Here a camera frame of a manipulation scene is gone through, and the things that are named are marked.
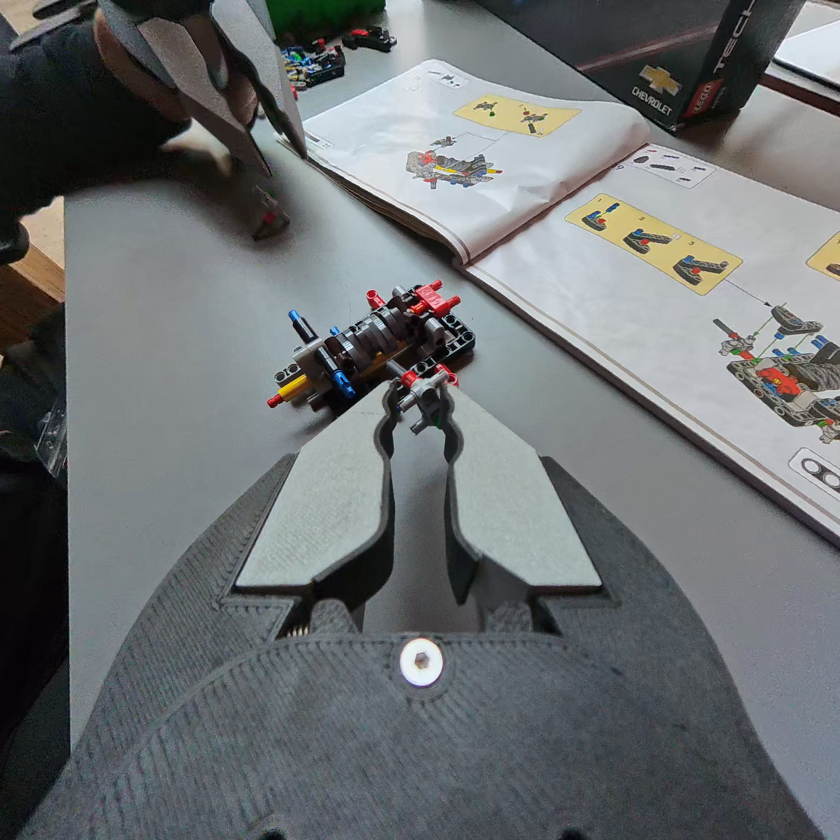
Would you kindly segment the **black red lego beam assembly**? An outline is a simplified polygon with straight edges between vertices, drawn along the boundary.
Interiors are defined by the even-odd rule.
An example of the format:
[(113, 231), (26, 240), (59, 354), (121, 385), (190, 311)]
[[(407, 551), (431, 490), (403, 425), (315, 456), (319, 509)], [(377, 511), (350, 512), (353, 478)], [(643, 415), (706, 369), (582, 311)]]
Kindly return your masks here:
[(397, 39), (387, 28), (370, 26), (367, 28), (353, 28), (341, 37), (342, 46), (346, 49), (374, 49), (389, 53), (397, 44)]

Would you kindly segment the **white side desk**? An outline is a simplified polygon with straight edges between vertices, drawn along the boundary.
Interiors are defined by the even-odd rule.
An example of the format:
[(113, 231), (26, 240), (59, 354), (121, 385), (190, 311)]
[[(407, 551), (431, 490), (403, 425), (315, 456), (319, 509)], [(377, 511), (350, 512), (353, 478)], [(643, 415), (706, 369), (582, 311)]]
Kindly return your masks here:
[(838, 2), (806, 2), (759, 83), (839, 115)]

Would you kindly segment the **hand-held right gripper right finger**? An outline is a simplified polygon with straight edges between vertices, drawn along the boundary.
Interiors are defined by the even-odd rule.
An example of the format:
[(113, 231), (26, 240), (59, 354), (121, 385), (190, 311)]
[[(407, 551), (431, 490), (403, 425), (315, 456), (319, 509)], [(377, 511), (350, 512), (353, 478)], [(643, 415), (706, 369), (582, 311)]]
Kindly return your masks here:
[(537, 450), (460, 388), (441, 388), (447, 570), (479, 618), (505, 604), (604, 594), (602, 577)]

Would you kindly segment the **pile of loose lego pieces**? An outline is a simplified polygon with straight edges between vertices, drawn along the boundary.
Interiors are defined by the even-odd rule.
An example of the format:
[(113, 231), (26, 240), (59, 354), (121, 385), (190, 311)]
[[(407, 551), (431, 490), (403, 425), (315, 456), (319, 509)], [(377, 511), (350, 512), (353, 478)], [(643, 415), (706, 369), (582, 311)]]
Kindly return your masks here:
[(280, 53), (295, 96), (298, 91), (344, 76), (346, 57), (342, 46), (326, 45), (322, 38), (308, 45), (282, 48)]

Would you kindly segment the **lego chassis frame assembly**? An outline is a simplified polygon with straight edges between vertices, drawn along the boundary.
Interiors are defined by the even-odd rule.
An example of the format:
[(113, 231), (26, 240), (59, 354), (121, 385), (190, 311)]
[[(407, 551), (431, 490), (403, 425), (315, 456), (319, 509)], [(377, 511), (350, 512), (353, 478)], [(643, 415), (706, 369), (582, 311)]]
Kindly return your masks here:
[(327, 335), (317, 334), (298, 311), (290, 310), (299, 345), (292, 362), (276, 373), (277, 390), (268, 407), (307, 404), (313, 412), (329, 409), (339, 416), (393, 376), (390, 362), (407, 371), (409, 385), (433, 377), (441, 366), (451, 371), (454, 362), (474, 350), (476, 335), (454, 313), (460, 298), (442, 296), (442, 286), (435, 280), (394, 287), (389, 299), (368, 290), (370, 310)]

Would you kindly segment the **person's left forearm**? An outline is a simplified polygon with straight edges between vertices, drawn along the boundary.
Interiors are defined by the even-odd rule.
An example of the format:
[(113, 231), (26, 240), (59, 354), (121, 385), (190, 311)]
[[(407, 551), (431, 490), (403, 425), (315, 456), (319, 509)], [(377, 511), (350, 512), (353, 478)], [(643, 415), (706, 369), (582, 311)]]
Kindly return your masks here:
[(190, 124), (163, 118), (105, 67), (92, 19), (58, 27), (2, 56), (2, 218), (145, 159)]

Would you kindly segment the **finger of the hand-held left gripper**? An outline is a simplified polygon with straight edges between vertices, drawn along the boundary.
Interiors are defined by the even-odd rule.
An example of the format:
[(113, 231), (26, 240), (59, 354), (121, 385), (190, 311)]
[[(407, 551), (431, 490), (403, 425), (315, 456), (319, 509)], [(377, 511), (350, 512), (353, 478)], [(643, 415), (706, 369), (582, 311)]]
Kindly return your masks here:
[(264, 1), (214, 1), (211, 15), (275, 131), (305, 161), (306, 135)]
[(230, 71), (221, 46), (226, 39), (217, 32), (212, 15), (209, 16), (217, 37), (217, 85), (211, 84), (204, 64), (199, 64), (196, 57), (181, 52), (174, 62), (175, 70), (185, 70), (185, 79), (178, 82), (178, 95), (194, 120), (201, 123), (231, 155), (251, 165), (260, 174), (270, 176), (270, 168), (247, 124), (235, 116), (226, 98), (224, 90), (228, 87)]

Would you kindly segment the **small grey lego connector assembly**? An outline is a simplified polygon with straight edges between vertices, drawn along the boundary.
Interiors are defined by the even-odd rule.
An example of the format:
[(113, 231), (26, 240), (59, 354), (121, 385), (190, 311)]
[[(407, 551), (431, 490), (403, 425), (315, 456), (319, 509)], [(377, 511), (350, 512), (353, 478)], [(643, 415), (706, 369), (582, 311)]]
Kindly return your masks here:
[(291, 219), (274, 185), (258, 179), (252, 186), (252, 193), (258, 204), (259, 215), (251, 237), (259, 244), (286, 231)]
[(405, 369), (395, 360), (387, 361), (386, 368), (392, 374), (392, 383), (397, 385), (397, 413), (404, 415), (414, 407), (420, 412), (419, 419), (411, 426), (412, 433), (419, 435), (428, 427), (440, 428), (444, 386), (458, 386), (457, 374), (444, 364), (436, 364), (430, 377), (422, 377), (414, 370)]

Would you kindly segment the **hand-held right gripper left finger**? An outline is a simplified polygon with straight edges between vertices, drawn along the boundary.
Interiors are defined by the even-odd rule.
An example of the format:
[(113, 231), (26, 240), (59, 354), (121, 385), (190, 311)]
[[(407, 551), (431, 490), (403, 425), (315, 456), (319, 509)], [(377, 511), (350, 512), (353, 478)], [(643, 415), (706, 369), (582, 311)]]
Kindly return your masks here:
[(377, 386), (297, 452), (248, 546), (237, 594), (332, 598), (356, 612), (388, 581), (394, 395)]

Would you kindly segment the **person's left hand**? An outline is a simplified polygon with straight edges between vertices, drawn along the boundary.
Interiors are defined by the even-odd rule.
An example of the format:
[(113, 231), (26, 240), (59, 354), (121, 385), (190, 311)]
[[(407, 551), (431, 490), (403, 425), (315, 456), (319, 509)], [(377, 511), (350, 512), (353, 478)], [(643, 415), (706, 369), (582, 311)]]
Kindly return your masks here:
[(167, 87), (131, 56), (112, 32), (101, 10), (97, 10), (92, 19), (92, 33), (102, 62), (124, 87), (170, 122), (191, 122), (176, 90)]

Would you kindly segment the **green plastic bin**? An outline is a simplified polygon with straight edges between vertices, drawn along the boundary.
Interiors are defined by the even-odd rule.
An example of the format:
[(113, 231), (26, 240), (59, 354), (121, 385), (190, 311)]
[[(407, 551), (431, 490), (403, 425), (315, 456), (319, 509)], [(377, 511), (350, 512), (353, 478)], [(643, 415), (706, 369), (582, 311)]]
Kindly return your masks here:
[(332, 37), (366, 24), (385, 11), (386, 1), (266, 1), (278, 37)]

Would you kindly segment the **dark lego set box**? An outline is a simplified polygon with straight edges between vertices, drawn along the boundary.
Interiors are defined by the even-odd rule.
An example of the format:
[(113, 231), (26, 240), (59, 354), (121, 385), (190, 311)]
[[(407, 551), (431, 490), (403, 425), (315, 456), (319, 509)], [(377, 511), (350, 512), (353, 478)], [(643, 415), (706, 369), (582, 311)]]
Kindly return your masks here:
[(479, 1), (670, 132), (742, 109), (804, 1)]

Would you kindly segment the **lego instruction booklet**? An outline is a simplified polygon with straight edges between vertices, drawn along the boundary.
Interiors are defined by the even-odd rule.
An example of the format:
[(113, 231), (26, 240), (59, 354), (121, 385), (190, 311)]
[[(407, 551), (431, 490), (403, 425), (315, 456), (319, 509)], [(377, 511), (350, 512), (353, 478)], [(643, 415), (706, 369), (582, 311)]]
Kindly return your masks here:
[(302, 124), (310, 161), (838, 543), (839, 221), (634, 110), (431, 59)]

